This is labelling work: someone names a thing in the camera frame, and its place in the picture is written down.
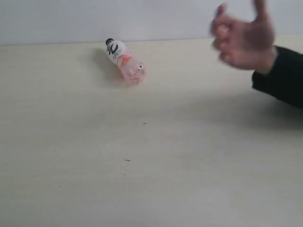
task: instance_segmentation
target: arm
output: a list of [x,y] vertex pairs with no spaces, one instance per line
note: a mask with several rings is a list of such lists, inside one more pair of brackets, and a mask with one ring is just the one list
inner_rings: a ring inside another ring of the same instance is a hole
[[257,71],[252,87],[283,102],[303,108],[303,55],[276,47],[277,57],[267,75]]

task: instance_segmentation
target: plastic bottle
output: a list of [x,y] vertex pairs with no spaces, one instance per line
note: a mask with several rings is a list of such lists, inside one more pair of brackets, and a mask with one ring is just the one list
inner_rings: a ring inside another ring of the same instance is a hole
[[134,58],[126,45],[112,38],[106,40],[109,59],[121,70],[125,81],[135,85],[143,81],[146,68],[143,62]]

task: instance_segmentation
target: wrist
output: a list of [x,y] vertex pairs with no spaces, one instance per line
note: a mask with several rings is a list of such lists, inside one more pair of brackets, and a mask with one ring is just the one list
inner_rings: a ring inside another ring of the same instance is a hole
[[256,68],[256,72],[264,76],[270,73],[275,64],[277,56],[278,52],[274,46],[270,50],[262,53],[261,57],[259,58],[260,61]]

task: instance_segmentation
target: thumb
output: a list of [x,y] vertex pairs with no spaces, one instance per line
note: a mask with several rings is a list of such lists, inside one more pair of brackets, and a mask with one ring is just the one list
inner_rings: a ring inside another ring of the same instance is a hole
[[266,0],[254,0],[255,8],[257,11],[257,19],[267,19],[267,1]]

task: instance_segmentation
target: white table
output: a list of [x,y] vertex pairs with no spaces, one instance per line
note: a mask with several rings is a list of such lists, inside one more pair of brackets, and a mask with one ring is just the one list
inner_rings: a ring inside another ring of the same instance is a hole
[[302,111],[211,41],[128,43],[132,88],[104,44],[0,47],[0,226],[302,227]]

